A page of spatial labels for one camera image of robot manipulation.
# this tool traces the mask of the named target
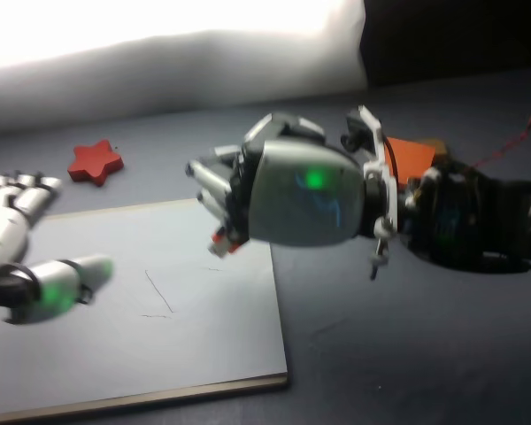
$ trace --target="robotic arm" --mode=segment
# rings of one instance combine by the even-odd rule
[[[220,221],[210,251],[224,257],[251,238],[319,246],[371,237],[373,279],[400,232],[413,251],[446,267],[483,271],[486,252],[531,262],[531,182],[494,181],[449,163],[398,193],[381,123],[360,106],[347,124],[342,146],[366,150],[363,166],[326,146],[321,127],[285,113],[264,117],[242,146],[190,161],[187,175],[202,186],[197,198]]]
[[[10,323],[46,321],[87,304],[112,273],[102,255],[20,264],[31,228],[60,189],[52,177],[0,175],[0,306],[10,309]]]

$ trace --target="gray table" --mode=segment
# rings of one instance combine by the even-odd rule
[[[65,194],[54,213],[193,197],[186,161],[212,146],[240,142],[265,113],[298,112],[324,126],[336,143],[344,114],[358,103],[371,108],[388,135],[438,137],[458,158],[473,161],[524,127],[531,70],[11,136],[0,140],[0,170],[63,176]],[[103,137],[118,147],[125,170],[101,189],[70,183],[72,147]],[[531,136],[484,171],[531,179]],[[372,248],[361,239],[324,249],[274,248],[291,375],[286,390],[74,423],[531,425],[531,273],[453,272],[393,243],[389,267],[370,282]]]

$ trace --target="red star-shaped object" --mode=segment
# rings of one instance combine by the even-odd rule
[[[102,186],[108,174],[124,166],[122,157],[112,151],[108,140],[101,140],[94,146],[77,146],[73,149],[75,161],[67,168],[74,182],[91,180]]]

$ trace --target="blue marking on robot hand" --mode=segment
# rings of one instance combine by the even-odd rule
[[[325,201],[319,197],[317,193],[307,188],[305,185],[303,179],[301,176],[297,173],[295,173],[295,182],[297,183],[297,186],[300,189],[304,189],[307,191],[307,193],[310,193],[312,195],[312,200],[314,201],[317,208],[322,212],[330,213],[332,211],[335,212],[336,215],[336,226],[339,228],[341,225],[341,216],[342,211],[340,209],[340,203],[337,199],[331,199],[330,201]]]

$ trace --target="red wire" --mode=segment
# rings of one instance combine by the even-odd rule
[[[529,117],[529,121],[527,122],[527,126],[525,127],[525,130],[516,138],[511,139],[508,143],[506,143],[502,149],[499,151],[495,151],[492,155],[489,157],[483,158],[480,161],[476,162],[475,164],[472,164],[470,168],[478,168],[479,166],[483,166],[484,164],[487,164],[490,161],[493,161],[495,159],[500,159],[505,153],[516,147],[518,144],[523,142],[527,137],[529,136],[529,131],[531,131],[531,116]]]

